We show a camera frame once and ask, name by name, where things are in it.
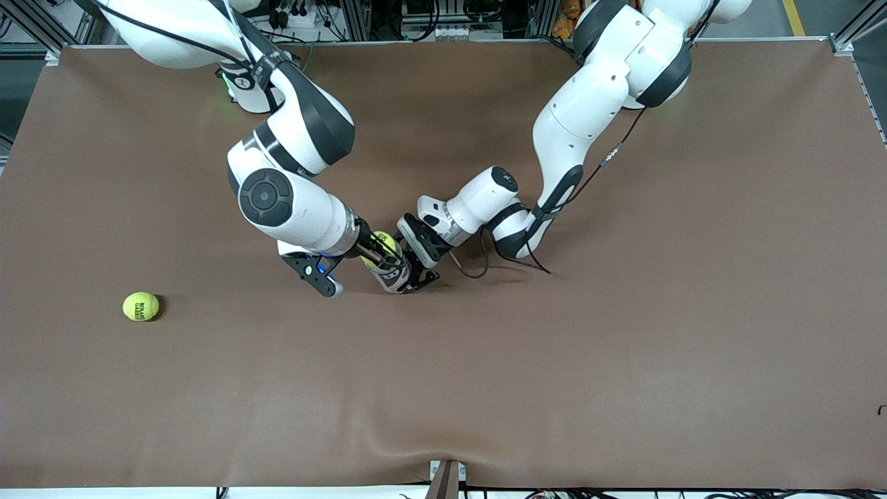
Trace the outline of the clear plastic tennis ball can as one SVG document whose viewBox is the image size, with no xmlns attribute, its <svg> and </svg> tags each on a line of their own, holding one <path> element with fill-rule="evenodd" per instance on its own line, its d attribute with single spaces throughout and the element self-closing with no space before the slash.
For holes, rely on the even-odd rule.
<svg viewBox="0 0 887 499">
<path fill-rule="evenodd" d="M 377 282 L 379 282 L 380 286 L 383 287 L 383 290 L 392 294 L 403 294 L 405 293 L 405 284 L 407 281 L 407 276 L 409 269 L 412 267 L 409 263 L 403 264 L 405 266 L 405 271 L 403 271 L 402 275 L 399 276 L 398 279 L 383 279 L 379 276 L 374 275 Z"/>
</svg>

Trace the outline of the brown table mat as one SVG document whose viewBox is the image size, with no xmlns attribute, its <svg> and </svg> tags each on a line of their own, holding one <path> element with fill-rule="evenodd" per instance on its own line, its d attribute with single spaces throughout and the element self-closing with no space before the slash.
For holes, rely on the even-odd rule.
<svg viewBox="0 0 887 499">
<path fill-rule="evenodd" d="M 323 298 L 242 218 L 204 67 L 69 49 L 0 177 L 0 489 L 887 489 L 887 148 L 827 42 L 701 42 L 552 224 Z M 159 298 L 133 322 L 123 301 Z"/>
</svg>

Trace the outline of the white terminal block row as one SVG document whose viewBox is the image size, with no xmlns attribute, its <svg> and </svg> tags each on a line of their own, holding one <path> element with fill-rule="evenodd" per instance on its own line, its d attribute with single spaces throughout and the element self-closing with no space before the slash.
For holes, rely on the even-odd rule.
<svg viewBox="0 0 887 499">
<path fill-rule="evenodd" d="M 443 24 L 434 29 L 430 40 L 436 42 L 482 42 L 503 39 L 499 25 Z"/>
</svg>

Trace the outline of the white power strip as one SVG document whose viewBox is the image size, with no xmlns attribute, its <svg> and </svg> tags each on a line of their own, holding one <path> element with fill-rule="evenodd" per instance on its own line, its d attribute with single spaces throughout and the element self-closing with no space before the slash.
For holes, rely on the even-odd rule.
<svg viewBox="0 0 887 499">
<path fill-rule="evenodd" d="M 268 8 L 273 30 L 313 28 L 319 19 L 316 4 L 309 0 L 268 0 Z"/>
</svg>

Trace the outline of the pile of orange objects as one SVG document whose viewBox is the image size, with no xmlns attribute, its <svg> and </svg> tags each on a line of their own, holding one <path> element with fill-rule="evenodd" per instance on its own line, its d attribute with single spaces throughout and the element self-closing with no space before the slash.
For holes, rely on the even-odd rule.
<svg viewBox="0 0 887 499">
<path fill-rule="evenodd" d="M 550 37 L 554 39 L 571 39 L 579 17 L 585 9 L 584 0 L 558 0 L 559 9 L 552 24 Z"/>
</svg>

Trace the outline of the metal mount bracket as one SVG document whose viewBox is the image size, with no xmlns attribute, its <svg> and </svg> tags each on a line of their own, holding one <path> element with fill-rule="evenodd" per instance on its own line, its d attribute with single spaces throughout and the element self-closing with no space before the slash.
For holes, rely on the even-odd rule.
<svg viewBox="0 0 887 499">
<path fill-rule="evenodd" d="M 456 460 L 430 462 L 430 487 L 425 499 L 463 499 L 462 485 L 466 482 L 466 467 Z"/>
</svg>

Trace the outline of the aluminium frame profile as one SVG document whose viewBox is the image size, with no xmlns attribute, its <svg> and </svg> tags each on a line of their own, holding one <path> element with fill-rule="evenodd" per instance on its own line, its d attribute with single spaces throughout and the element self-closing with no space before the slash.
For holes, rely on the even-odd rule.
<svg viewBox="0 0 887 499">
<path fill-rule="evenodd" d="M 829 35 L 832 53 L 849 57 L 854 50 L 853 42 L 887 26 L 887 0 L 867 0 L 867 3 L 837 33 Z"/>
<path fill-rule="evenodd" d="M 0 60 L 57 60 L 88 44 L 96 21 L 81 0 L 0 0 Z"/>
</svg>

